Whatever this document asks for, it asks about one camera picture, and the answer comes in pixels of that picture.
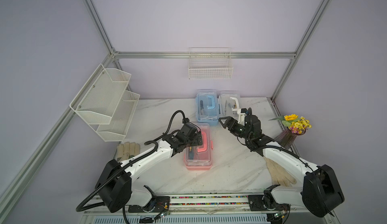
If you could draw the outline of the pink toolbox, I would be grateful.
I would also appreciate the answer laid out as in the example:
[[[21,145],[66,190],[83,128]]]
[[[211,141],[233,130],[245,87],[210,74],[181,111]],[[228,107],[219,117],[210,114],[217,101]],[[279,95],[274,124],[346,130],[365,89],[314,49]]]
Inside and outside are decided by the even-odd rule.
[[[207,171],[213,165],[213,142],[211,140],[210,125],[198,123],[197,126],[201,129],[203,144],[185,150],[184,164],[189,171]]]

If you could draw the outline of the white clear toolbox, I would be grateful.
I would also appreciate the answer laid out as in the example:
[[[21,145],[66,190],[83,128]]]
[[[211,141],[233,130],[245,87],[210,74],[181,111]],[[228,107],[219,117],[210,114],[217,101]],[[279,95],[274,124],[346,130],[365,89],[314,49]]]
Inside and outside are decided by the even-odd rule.
[[[220,107],[220,117],[232,117],[240,124],[240,94],[236,91],[223,91],[220,93],[218,103]]]

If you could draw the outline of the blue toolbox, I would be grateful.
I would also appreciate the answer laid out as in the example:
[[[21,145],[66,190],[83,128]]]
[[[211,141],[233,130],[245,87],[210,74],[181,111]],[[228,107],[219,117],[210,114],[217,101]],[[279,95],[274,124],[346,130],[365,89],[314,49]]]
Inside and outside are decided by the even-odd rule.
[[[196,96],[196,119],[199,123],[216,126],[220,118],[220,108],[215,90],[198,90]]]

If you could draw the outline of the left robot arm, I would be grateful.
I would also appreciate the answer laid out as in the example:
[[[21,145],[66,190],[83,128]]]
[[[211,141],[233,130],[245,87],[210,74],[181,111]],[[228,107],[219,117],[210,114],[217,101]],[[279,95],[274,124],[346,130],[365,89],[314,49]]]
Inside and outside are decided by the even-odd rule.
[[[136,186],[136,180],[162,161],[183,152],[186,148],[202,144],[200,127],[183,116],[181,129],[174,131],[167,129],[156,139],[145,142],[145,146],[153,145],[153,148],[127,160],[109,161],[94,191],[78,204],[76,211],[83,212],[105,206],[111,213],[115,213],[128,204],[151,212],[158,204],[157,196],[147,185]]]

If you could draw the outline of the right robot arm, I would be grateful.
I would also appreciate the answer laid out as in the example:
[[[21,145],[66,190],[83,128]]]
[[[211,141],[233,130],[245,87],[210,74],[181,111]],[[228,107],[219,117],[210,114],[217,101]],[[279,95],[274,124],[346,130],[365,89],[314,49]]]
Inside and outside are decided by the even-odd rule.
[[[341,205],[345,197],[335,171],[328,165],[318,166],[283,148],[273,138],[265,135],[261,121],[252,109],[242,109],[243,121],[233,117],[221,117],[219,123],[252,152],[266,157],[283,167],[296,180],[294,186],[272,185],[264,190],[261,200],[267,210],[281,205],[305,207],[316,217],[323,218]]]

